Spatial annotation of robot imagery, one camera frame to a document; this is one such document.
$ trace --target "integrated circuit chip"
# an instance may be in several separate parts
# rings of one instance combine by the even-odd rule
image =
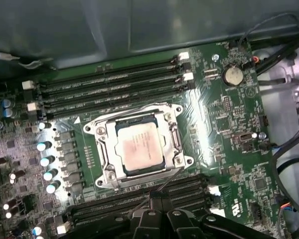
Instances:
[[[122,128],[118,131],[117,155],[125,169],[134,171],[163,163],[159,134],[154,122]]]
[[[6,143],[6,146],[7,148],[14,148],[15,147],[14,140],[8,141]]]
[[[264,178],[259,178],[255,180],[256,190],[262,190],[267,187],[266,181]]]

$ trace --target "green circuit board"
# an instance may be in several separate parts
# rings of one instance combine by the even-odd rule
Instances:
[[[159,62],[183,52],[188,52],[189,58],[186,62],[191,64],[195,82],[195,89],[188,91],[172,92],[175,86],[170,85],[160,86],[158,90],[152,87],[155,85],[152,82],[142,86],[146,93],[138,93],[138,96],[141,94],[143,98],[125,103],[121,97],[116,99],[119,104],[93,110],[93,106],[102,103],[102,100],[81,102],[81,99],[99,94],[97,89],[93,95],[89,95],[88,88],[75,92],[80,88],[74,81],[58,83],[63,79],[73,80],[84,75],[96,74],[104,69],[115,70]],[[84,125],[110,112],[142,107],[155,102],[168,102],[182,105],[184,108],[182,114],[177,117],[178,128],[184,154],[193,157],[195,161],[181,177],[199,173],[212,176],[215,179],[214,186],[218,186],[220,192],[220,196],[213,202],[213,210],[218,210],[221,215],[231,220],[259,231],[270,231],[276,236],[274,228],[279,207],[275,196],[279,192],[269,166],[272,153],[259,149],[260,143],[268,141],[266,137],[254,137],[259,133],[268,134],[255,70],[253,67],[244,70],[244,80],[238,86],[228,86],[222,79],[228,66],[240,66],[247,61],[248,58],[238,48],[230,48],[228,42],[220,42],[80,66],[7,82],[7,90],[0,93],[0,103],[2,99],[13,99],[16,102],[14,110],[18,112],[18,116],[14,119],[3,117],[0,105],[0,121],[4,124],[4,129],[0,129],[0,157],[10,158],[12,162],[19,161],[27,174],[22,182],[3,185],[0,189],[0,200],[4,201],[12,194],[35,194],[37,207],[27,217],[30,221],[37,222],[64,212],[68,206],[117,194],[117,191],[95,187],[95,179],[102,173],[102,168],[95,138],[83,132]],[[39,131],[38,122],[23,117],[27,108],[21,82],[29,80],[37,85],[38,95],[33,97],[33,100],[43,105],[42,119],[52,124],[50,129]],[[133,83],[126,87],[124,94],[129,94],[130,87],[133,87]],[[57,157],[62,157],[62,151],[58,150],[60,143],[56,138],[66,131],[74,132],[73,140],[80,160],[80,170],[84,175],[84,187],[82,192],[71,194],[65,189],[66,185],[62,184],[59,191],[63,193],[57,196],[47,195],[46,182],[42,180],[45,169],[40,165],[30,165],[28,159],[40,159],[43,155],[35,150],[35,145],[47,140],[53,142],[52,150]],[[10,140],[14,140],[15,147],[7,146],[6,143]],[[27,186],[27,191],[20,191],[22,185]],[[130,190],[133,189],[122,189],[122,192]],[[53,203],[53,209],[46,210],[47,202]],[[256,216],[255,205],[259,207]]]

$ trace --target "wire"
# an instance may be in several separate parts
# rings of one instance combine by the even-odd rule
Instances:
[[[289,151],[291,148],[295,147],[299,144],[299,130],[295,134],[292,139],[288,140],[283,146],[274,154],[272,157],[272,160],[270,161],[271,170],[273,172],[273,176],[277,182],[278,188],[282,191],[282,193],[290,200],[292,206],[299,212],[299,204],[292,198],[292,196],[288,193],[286,188],[284,187],[280,177],[279,173],[277,171],[277,160],[284,155],[287,151]]]
[[[281,62],[284,58],[292,54],[295,50],[299,48],[299,40],[296,39],[280,50],[278,50],[276,53],[271,55],[269,58],[263,61],[263,63],[259,64],[256,67],[256,73],[257,76],[263,74],[264,72],[268,71],[270,68],[277,65],[279,62]]]
[[[174,173],[164,184],[162,184],[157,191],[161,191],[168,183],[170,183],[171,181],[173,181],[182,171],[183,171],[183,167],[180,168],[176,173]],[[147,202],[149,201],[149,198],[146,198],[144,201],[142,201],[139,205],[137,205],[135,208],[133,208],[129,213],[128,213],[128,218],[131,218],[131,216],[133,215],[133,213],[135,211],[137,211],[138,209],[140,209],[142,206],[144,206]]]
[[[279,212],[278,212],[278,220],[277,220],[277,232],[279,235],[279,239],[285,239],[285,237],[283,237],[282,233],[281,233],[281,220],[283,218],[283,209],[280,208]]]
[[[293,165],[295,163],[299,163],[299,157],[298,158],[290,159],[290,160],[284,162],[282,165],[280,165],[277,168],[278,173],[281,174],[282,171],[284,171],[286,168],[288,168],[289,166],[291,166],[291,165]]]
[[[282,85],[282,84],[289,84],[286,83],[285,78],[279,78],[269,81],[258,81],[260,86],[276,86],[276,85]],[[299,85],[299,79],[292,78],[290,84]]]
[[[238,47],[241,47],[241,44],[243,43],[243,40],[244,40],[244,39],[245,39],[251,32],[253,32],[254,30],[256,30],[258,27],[260,27],[260,26],[266,24],[266,23],[269,22],[269,21],[275,20],[275,19],[280,18],[280,17],[283,17],[283,16],[290,16],[290,17],[292,17],[292,18],[295,20],[295,22],[296,22],[296,24],[297,24],[297,26],[298,26],[298,28],[299,28],[299,18],[297,17],[297,15],[295,15],[295,14],[293,14],[293,13],[290,13],[290,12],[283,12],[283,13],[280,13],[280,14],[278,14],[278,15],[269,17],[269,18],[267,18],[267,19],[265,19],[265,20],[259,22],[258,24],[254,25],[252,28],[250,28],[248,31],[246,31],[246,32],[244,33],[244,35],[239,39],[238,44],[237,44]]]

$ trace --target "ram slot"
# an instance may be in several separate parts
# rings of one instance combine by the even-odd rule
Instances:
[[[159,88],[171,87],[176,84],[175,81],[177,81],[177,78],[166,79],[164,83],[146,82],[145,84],[143,83],[142,85],[138,85],[138,84],[125,85],[124,88],[115,89],[115,90],[105,88],[105,89],[100,89],[98,93],[93,92],[92,94],[81,95],[81,97],[75,97],[72,99],[63,98],[60,99],[59,101],[44,103],[44,106],[46,108],[51,108],[51,107],[58,108],[67,105],[87,104],[88,102],[95,102],[95,101],[101,102],[102,100],[105,101],[108,98],[119,97],[121,95],[130,94],[130,92],[132,94],[133,92],[137,92],[140,89],[143,89],[142,91],[150,91]]]
[[[63,88],[56,88],[56,91],[42,91],[43,98],[56,98],[56,97],[64,97],[66,95],[76,95],[78,93],[84,93],[86,91],[93,91],[98,90],[100,88],[111,88],[117,87],[122,84],[132,84],[138,82],[146,82],[146,81],[153,81],[153,80],[163,80],[165,78],[172,78],[175,75],[180,74],[181,71],[167,71],[163,73],[153,73],[148,74],[142,77],[130,77],[130,78],[118,78],[118,79],[108,79],[104,82],[93,82],[92,84],[77,86],[75,88],[64,86]]]
[[[84,114],[84,113],[89,113],[94,111],[101,111],[101,110],[111,109],[118,106],[130,105],[132,103],[157,100],[160,97],[174,96],[190,89],[193,89],[192,84],[185,84],[185,85],[179,84],[174,86],[172,89],[162,88],[151,94],[142,94],[142,92],[138,92],[138,93],[133,93],[132,95],[128,94],[127,96],[117,97],[112,101],[103,102],[100,104],[94,104],[91,106],[83,105],[82,107],[64,109],[61,112],[48,111],[46,115],[48,120],[65,118],[73,115]]]
[[[164,70],[168,67],[174,67],[178,64],[177,57],[173,57],[171,60],[164,60],[160,62],[150,62],[150,63],[144,63],[139,65],[134,65],[130,67],[124,67],[124,68],[117,68],[112,70],[103,71],[100,73],[93,73],[89,75],[85,75],[83,77],[72,77],[72,78],[65,78],[65,79],[59,79],[55,81],[46,82],[46,87],[56,87],[63,84],[72,84],[72,83],[81,83],[81,82],[88,82],[93,81],[96,78],[100,77],[113,77],[113,76],[131,76],[131,75],[137,75],[137,74],[147,74],[150,71],[157,71],[157,70]]]

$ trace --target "dimm slot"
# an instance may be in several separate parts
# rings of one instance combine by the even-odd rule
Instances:
[[[157,61],[157,62],[150,62],[150,63],[144,63],[144,64],[138,64],[133,65],[129,67],[124,68],[117,68],[112,70],[103,71],[100,73],[93,73],[89,75],[85,75],[83,77],[71,77],[71,78],[65,78],[65,79],[59,79],[55,81],[47,82],[46,85],[50,87],[62,85],[62,84],[71,84],[73,82],[80,82],[80,81],[89,81],[93,80],[95,77],[100,76],[114,76],[114,75],[123,75],[123,74],[137,74],[137,73],[146,73],[150,70],[157,70],[168,66],[177,65],[178,60],[177,57],[173,57],[170,60],[164,60],[164,61]]]
[[[176,180],[173,180],[172,182],[170,182],[166,188],[168,190],[172,191],[172,190],[176,190],[179,187],[182,187],[183,185],[192,184],[192,183],[196,183],[196,182],[202,183],[203,181],[205,181],[204,179],[205,179],[205,176],[202,174],[194,175],[191,177],[179,178],[179,179],[176,179]],[[155,186],[142,188],[137,191],[120,193],[115,196],[111,196],[111,197],[104,198],[104,199],[98,199],[93,202],[82,203],[82,204],[74,206],[75,207],[74,209],[76,209],[76,210],[88,209],[89,207],[95,207],[99,204],[111,203],[113,201],[116,201],[118,198],[120,198],[122,200],[126,200],[131,197],[136,197],[137,195],[146,195],[149,191],[153,191],[153,190],[156,190],[157,188],[159,188],[160,185],[161,184],[157,184]]]
[[[169,89],[169,90],[164,91],[164,94],[162,94],[161,92],[156,92],[149,96],[141,95],[141,96],[134,96],[134,97],[126,98],[126,99],[118,99],[113,102],[106,102],[106,103],[102,103],[99,105],[93,105],[93,106],[82,107],[82,108],[74,108],[74,109],[66,110],[66,112],[47,113],[47,119],[48,120],[59,119],[59,118],[64,118],[64,117],[68,117],[68,116],[93,112],[93,111],[105,110],[105,109],[112,108],[112,107],[128,105],[128,104],[132,104],[135,102],[157,100],[158,97],[174,96],[174,95],[180,94],[180,93],[190,90],[190,89],[192,89],[192,88],[188,84],[180,85],[178,88]]]
[[[142,89],[142,92],[143,91],[153,91],[158,88],[172,87],[173,85],[176,84],[175,80],[176,80],[175,78],[172,78],[172,79],[168,79],[168,80],[164,81],[164,83],[147,82],[146,84],[136,85],[136,86],[131,85],[129,87],[112,90],[110,92],[95,93],[93,95],[84,95],[84,96],[73,98],[73,99],[62,99],[61,101],[45,103],[44,107],[56,108],[56,107],[65,107],[67,105],[87,104],[88,102],[101,101],[101,100],[105,100],[106,98],[119,97],[120,95],[130,94],[131,91],[137,91],[139,89]]]
[[[85,92],[86,90],[98,90],[99,88],[110,88],[110,87],[116,87],[122,84],[131,84],[131,83],[137,83],[137,82],[146,82],[146,81],[152,81],[155,79],[160,79],[164,77],[173,77],[175,75],[180,74],[181,71],[167,71],[162,73],[154,73],[154,74],[148,74],[144,77],[130,77],[130,78],[119,78],[114,80],[107,80],[102,83],[93,83],[89,85],[84,86],[73,86],[69,87],[68,85],[65,86],[66,88],[56,88],[49,91],[42,91],[42,97],[44,98],[50,98],[50,97],[64,97],[64,95],[73,95],[77,93]]]

